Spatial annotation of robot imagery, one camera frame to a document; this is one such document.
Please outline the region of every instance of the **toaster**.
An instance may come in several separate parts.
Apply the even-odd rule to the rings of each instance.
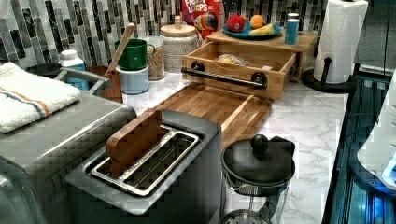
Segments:
[[[112,159],[101,147],[66,176],[73,223],[209,222],[220,202],[221,127],[161,113],[162,138],[122,174],[111,176]]]

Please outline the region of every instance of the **kitchen towel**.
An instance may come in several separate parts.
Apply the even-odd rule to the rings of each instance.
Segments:
[[[43,119],[80,99],[77,88],[5,63],[0,66],[0,133]]]
[[[329,0],[320,36],[314,78],[321,80],[324,59],[330,57],[326,83],[346,82],[352,75],[352,65],[361,36],[361,27],[367,10],[367,2],[343,2]]]

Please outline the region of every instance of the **orange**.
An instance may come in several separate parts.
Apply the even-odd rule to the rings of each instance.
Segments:
[[[252,29],[261,28],[264,25],[264,19],[261,15],[254,15],[250,19],[250,26]]]

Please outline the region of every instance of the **striped towel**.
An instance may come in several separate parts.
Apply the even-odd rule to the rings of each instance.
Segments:
[[[43,119],[80,99],[79,90],[70,85],[5,63],[0,66],[0,133]]]

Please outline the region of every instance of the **bread box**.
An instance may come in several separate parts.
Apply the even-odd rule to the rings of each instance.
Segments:
[[[290,80],[298,81],[313,62],[317,35],[300,32],[296,45],[285,44],[284,32],[269,40],[242,40],[217,31],[208,43],[184,55],[183,78],[263,98],[280,99]],[[232,54],[248,65],[219,62]]]

